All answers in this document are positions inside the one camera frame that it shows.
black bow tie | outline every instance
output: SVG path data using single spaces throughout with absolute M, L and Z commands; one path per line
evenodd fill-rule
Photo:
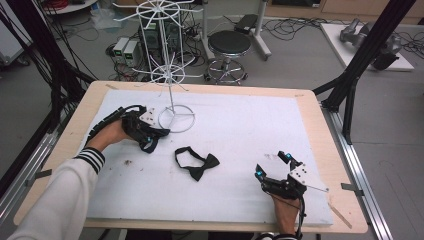
M 181 167 L 180 163 L 178 162 L 178 158 L 177 155 L 180 153 L 183 153 L 185 151 L 188 151 L 193 157 L 199 159 L 200 161 L 203 161 L 205 164 L 203 164 L 203 166 L 201 167 Z M 191 149 L 191 147 L 183 147 L 183 148 L 179 148 L 177 150 L 175 150 L 175 160 L 178 163 L 178 166 L 180 166 L 180 168 L 184 168 L 187 169 L 190 172 L 190 175 L 196 180 L 199 181 L 200 178 L 203 176 L 203 172 L 208 169 L 208 168 L 213 168 L 219 165 L 219 161 L 218 159 L 212 155 L 212 154 L 208 154 L 208 156 L 206 157 L 206 159 L 202 158 L 199 156 L 199 154 L 197 154 L 195 151 L 193 151 L 193 149 Z

power supply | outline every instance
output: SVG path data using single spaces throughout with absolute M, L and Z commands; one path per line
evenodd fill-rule
M 115 55 L 115 62 L 126 64 L 125 57 L 124 57 L 124 50 L 127 46 L 127 43 L 130 39 L 127 37 L 121 37 L 116 43 L 115 47 L 113 47 L 113 54 Z
M 168 51 L 175 52 L 180 47 L 180 27 L 172 20 L 165 22 L 165 34 L 168 42 Z
M 124 51 L 125 62 L 128 67 L 136 67 L 141 60 L 140 47 L 137 40 L 130 40 Z

person's arm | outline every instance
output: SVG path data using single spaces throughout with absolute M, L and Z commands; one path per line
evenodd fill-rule
M 274 201 L 275 217 L 280 234 L 275 236 L 275 240 L 297 240 L 295 236 L 295 222 L 299 213 L 299 199 L 283 199 L 276 195 L 271 195 Z
M 89 198 L 104 165 L 101 151 L 129 139 L 116 121 L 102 129 L 73 159 L 63 162 L 50 177 L 43 194 L 8 239 L 78 239 Z

striped sleeve cuff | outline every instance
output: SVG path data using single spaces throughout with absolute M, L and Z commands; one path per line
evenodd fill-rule
M 81 159 L 86 161 L 93 167 L 96 174 L 99 174 L 103 165 L 105 164 L 105 157 L 101 152 L 95 148 L 87 147 L 81 150 L 81 152 L 74 157 L 74 159 Z
M 273 240 L 297 240 L 292 234 L 280 234 L 272 238 Z

sleeve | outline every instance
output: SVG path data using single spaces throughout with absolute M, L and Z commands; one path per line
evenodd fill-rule
M 298 240 L 296 236 L 292 234 L 280 234 L 272 238 L 273 240 Z
M 85 148 L 75 158 L 63 162 L 8 239 L 78 239 L 104 161 L 102 153 Z

